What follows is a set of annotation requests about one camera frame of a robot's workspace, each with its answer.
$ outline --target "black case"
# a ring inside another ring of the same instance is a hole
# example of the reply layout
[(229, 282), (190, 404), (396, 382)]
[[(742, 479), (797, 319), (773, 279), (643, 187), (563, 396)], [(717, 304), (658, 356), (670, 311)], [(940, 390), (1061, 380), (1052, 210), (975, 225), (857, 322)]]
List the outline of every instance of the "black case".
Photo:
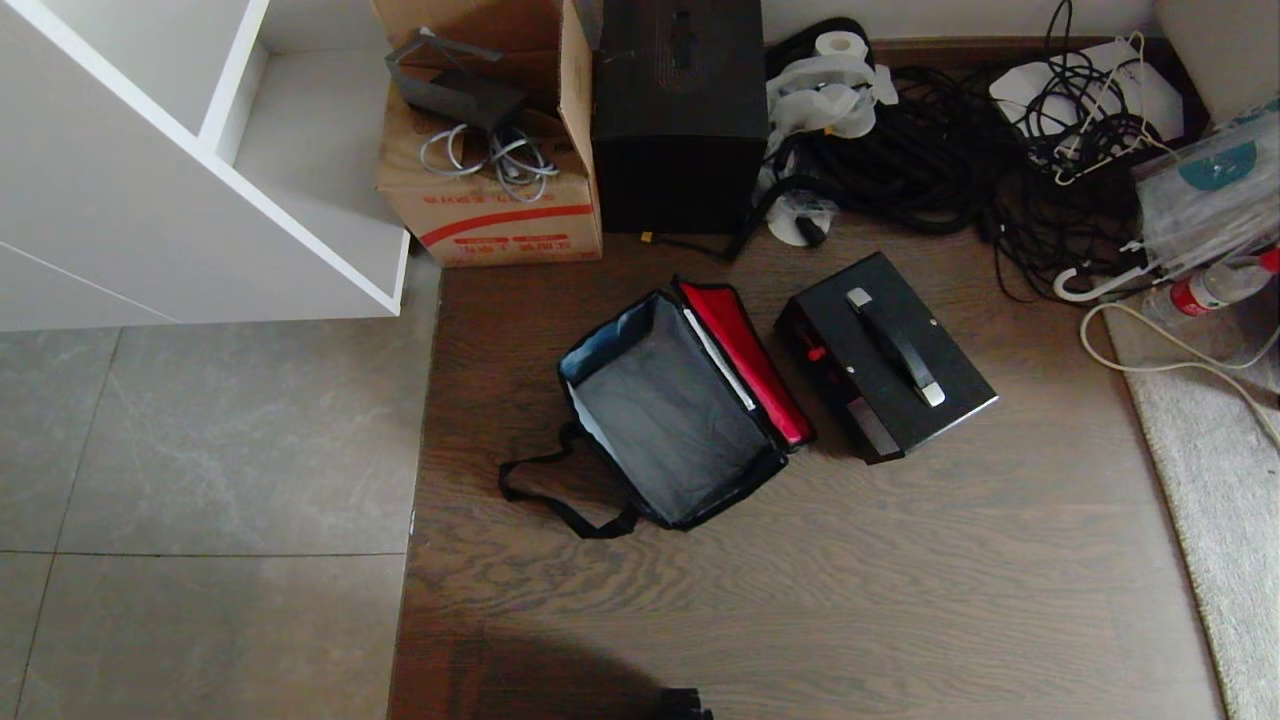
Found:
[[(558, 364), (561, 388), (573, 411), (573, 420), (559, 432), (561, 451), (499, 466), (503, 497), (544, 502), (582, 538), (627, 534), (640, 516), (666, 529), (689, 530), (746, 498), (786, 466), (790, 452), (813, 439), (812, 425), (754, 329), (746, 342), (765, 361), (744, 374), (682, 288), (733, 292), (677, 278), (579, 341)], [(750, 328), (736, 292), (732, 297), (735, 322)], [(772, 398), (794, 409), (790, 418), (803, 420), (800, 430), (788, 430), (790, 441), (771, 419), (778, 404), (765, 405), (753, 389), (760, 375), (769, 375)], [(778, 397), (778, 388), (785, 397)], [(509, 483), (517, 465), (559, 461), (572, 452), (575, 439), (595, 450), (630, 498), (618, 518), (599, 528), (566, 502)]]
[(607, 232), (732, 233), (769, 135), (758, 0), (611, 0), (591, 140)]
[[(776, 328), (868, 464), (902, 457), (998, 398), (879, 252), (792, 297)], [(943, 398), (931, 405), (929, 393)]]

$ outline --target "case handle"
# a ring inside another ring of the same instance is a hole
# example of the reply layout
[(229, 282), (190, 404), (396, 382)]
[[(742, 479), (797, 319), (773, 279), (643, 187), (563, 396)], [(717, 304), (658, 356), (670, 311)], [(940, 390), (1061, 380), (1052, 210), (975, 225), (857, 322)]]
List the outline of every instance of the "case handle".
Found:
[(933, 373), (929, 370), (928, 364), (924, 363), (924, 357), (920, 356), (920, 351), (911, 345), (911, 341), (904, 333), (892, 329), (890, 325), (891, 318), (882, 316), (878, 305), (872, 301), (870, 293), (860, 287), (855, 287), (845, 293), (845, 300), (849, 301), (854, 313), (867, 324), (872, 334), (877, 337), (881, 352), (888, 355), (890, 360), (896, 361), (899, 366), (906, 370), (920, 400), (929, 407), (942, 405), (942, 401), (947, 396), (942, 392), (942, 386), (933, 379)]
[(608, 523), (596, 528), (586, 518), (584, 518), (577, 510), (573, 510), (567, 502), (556, 500), (554, 497), (548, 497), (545, 495), (536, 495), (525, 491), (518, 491), (511, 487), (508, 477), (511, 471), (516, 469), (517, 465), (524, 462), (538, 462), (538, 464), (550, 464), (559, 462), (561, 460), (568, 457), (573, 454), (573, 439), (582, 437), (582, 428), (577, 423), (564, 423), (559, 430), (561, 448), (559, 452), (553, 452), (550, 455), (539, 455), (538, 457), (526, 457), (524, 460), (512, 460), (509, 462), (503, 462), (498, 465), (498, 489), (502, 491), (502, 497), (507, 498), (508, 502), (525, 502), (527, 500), (541, 501), (543, 505), (549, 507), (552, 512), (559, 516), (571, 530), (577, 533), (577, 537), (582, 539), (612, 539), (626, 534), (631, 534), (636, 528), (636, 520), (640, 519), (640, 511), (635, 505), (630, 502), (618, 514), (617, 518), (609, 520)]

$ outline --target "red lining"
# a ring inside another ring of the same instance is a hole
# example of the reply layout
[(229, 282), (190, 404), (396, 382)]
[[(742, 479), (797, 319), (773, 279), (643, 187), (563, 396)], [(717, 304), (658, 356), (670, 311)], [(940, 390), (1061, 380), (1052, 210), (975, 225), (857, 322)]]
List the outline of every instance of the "red lining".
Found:
[(751, 392), (768, 413), (769, 421), (782, 433), (787, 443), (812, 441), (814, 432), (809, 418), (791, 400), (782, 378), (760, 347), (750, 320), (737, 302), (737, 293), (728, 288), (699, 288), (689, 283), (680, 283), (680, 290), (689, 299), (698, 318), (728, 352), (733, 366), (751, 387)]
[(480, 215), (476, 218), (467, 218), (466, 220), (458, 220), (456, 223), (449, 223), (435, 228), (434, 231), (419, 237), (419, 242), (424, 246), (430, 247), (436, 242), (449, 237), (451, 234), (457, 234), (460, 232), (471, 231), (475, 228), (483, 228), (488, 225), (497, 225), (500, 223), (515, 223), (517, 220), (536, 220), (539, 218), (561, 218), (564, 215), (590, 215), (590, 205), (561, 205), (559, 208), (532, 208), (530, 210), (512, 210), (509, 213), (493, 213), (489, 215)]

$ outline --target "white plastic bag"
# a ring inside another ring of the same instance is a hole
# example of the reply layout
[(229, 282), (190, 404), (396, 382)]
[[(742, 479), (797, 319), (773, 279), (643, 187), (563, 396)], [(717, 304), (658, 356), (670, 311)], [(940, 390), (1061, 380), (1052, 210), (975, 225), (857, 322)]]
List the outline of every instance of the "white plastic bag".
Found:
[(1267, 113), (1133, 170), (1143, 247), (1166, 275), (1274, 242), (1280, 114)]
[[(767, 155), (773, 155), (787, 136), (797, 132), (827, 129), (837, 137), (861, 137), (876, 127), (876, 102), (893, 105), (897, 90), (888, 68), (867, 64), (867, 46), (856, 44), (856, 51), (837, 55), (819, 55), (796, 60), (776, 78), (765, 83), (769, 102), (769, 133)], [(774, 174), (773, 164), (764, 163), (756, 179), (756, 201), (773, 183), (795, 173), (795, 158)], [(835, 202), (810, 192), (788, 192), (773, 202), (765, 222), (774, 237), (803, 247), (808, 245), (796, 227), (799, 218), (809, 218), (823, 232), (838, 208)]]

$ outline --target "white shelf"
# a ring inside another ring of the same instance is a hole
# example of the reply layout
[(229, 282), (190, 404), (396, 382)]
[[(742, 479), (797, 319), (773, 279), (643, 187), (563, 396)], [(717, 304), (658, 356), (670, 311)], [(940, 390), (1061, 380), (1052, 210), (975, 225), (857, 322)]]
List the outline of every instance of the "white shelf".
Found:
[(244, 127), (248, 126), (248, 114), (253, 109), (253, 99), (257, 97), (257, 88), (262, 85), (262, 74), (266, 73), (270, 59), (270, 53), (261, 42), (253, 45), (239, 85), (236, 87), (236, 96), (223, 117), (221, 128), (210, 128), (209, 136), (200, 138), (205, 151), (211, 149), (228, 165), (236, 164), (236, 154), (239, 152), (241, 141), (244, 140)]
[(164, 315), (0, 242), (0, 332), (168, 322)]
[(192, 135), (218, 145), (268, 0), (44, 0)]
[(387, 87), (383, 50), (274, 55), (236, 170), (389, 297), (408, 233), (374, 190)]

